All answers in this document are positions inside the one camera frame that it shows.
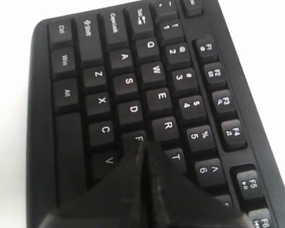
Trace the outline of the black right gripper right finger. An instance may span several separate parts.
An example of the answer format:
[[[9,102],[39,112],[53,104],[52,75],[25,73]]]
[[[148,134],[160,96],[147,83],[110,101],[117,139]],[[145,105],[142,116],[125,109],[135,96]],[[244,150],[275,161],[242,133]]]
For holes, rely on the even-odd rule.
[[[180,173],[161,145],[145,147],[151,228],[251,228],[243,211],[212,198]]]

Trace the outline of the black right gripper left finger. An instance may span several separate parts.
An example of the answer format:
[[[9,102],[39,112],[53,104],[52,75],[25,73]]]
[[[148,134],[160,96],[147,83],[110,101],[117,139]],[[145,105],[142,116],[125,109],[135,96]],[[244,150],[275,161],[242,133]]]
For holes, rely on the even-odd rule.
[[[95,187],[49,212],[41,228],[144,228],[146,142],[129,142],[116,167]]]

